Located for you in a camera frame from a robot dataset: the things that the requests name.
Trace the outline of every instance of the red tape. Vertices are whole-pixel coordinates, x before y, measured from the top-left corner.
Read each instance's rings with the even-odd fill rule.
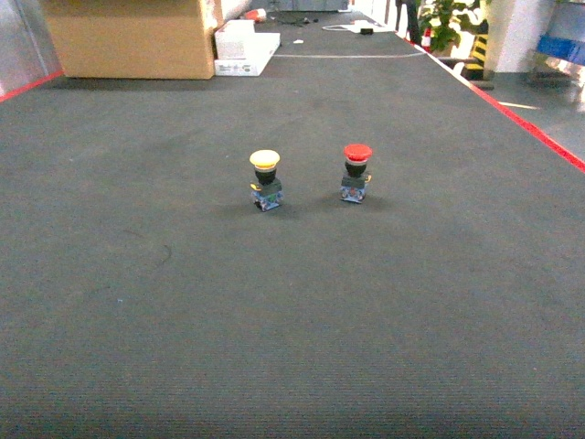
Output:
[[[38,87],[39,85],[44,84],[45,82],[48,82],[50,80],[54,80],[55,78],[58,78],[62,74],[63,74],[63,71],[59,70],[59,71],[56,71],[55,73],[51,73],[50,75],[46,76],[45,78],[42,78],[40,80],[36,80],[35,82],[31,82],[30,84],[27,84],[24,87],[20,87],[19,89],[12,90],[9,93],[0,96],[0,103],[2,103],[4,101],[8,101],[9,99],[12,99],[12,98],[18,96],[19,94],[22,94],[25,91],[29,91],[31,89],[34,89],[35,87]]]

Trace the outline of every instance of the traffic cone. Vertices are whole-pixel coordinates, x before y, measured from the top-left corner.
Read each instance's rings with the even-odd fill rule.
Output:
[[[431,53],[431,27],[424,29],[424,35],[422,36],[420,46],[427,52]]]

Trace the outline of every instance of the white cable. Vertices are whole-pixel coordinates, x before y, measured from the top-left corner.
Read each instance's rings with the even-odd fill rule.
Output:
[[[323,26],[321,27],[322,30],[335,30],[337,32],[351,32],[345,25],[331,25],[331,26]]]
[[[412,58],[426,55],[422,53],[410,53],[408,55],[281,55],[275,54],[275,58],[308,58],[308,59],[399,59]]]

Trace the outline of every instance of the cardboard box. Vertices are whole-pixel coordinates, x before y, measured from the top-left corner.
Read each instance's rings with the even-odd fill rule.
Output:
[[[209,79],[220,0],[40,0],[61,67],[78,78]]]
[[[254,50],[247,59],[216,59],[217,76],[260,76],[281,45],[281,34],[254,34]]]
[[[254,53],[254,20],[231,20],[216,32],[218,59],[246,59]]]

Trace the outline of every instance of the wall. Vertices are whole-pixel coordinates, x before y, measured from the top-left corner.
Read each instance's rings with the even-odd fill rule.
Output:
[[[59,69],[37,0],[0,0],[0,96]]]
[[[232,20],[250,9],[252,0],[221,0],[221,11],[225,20]]]

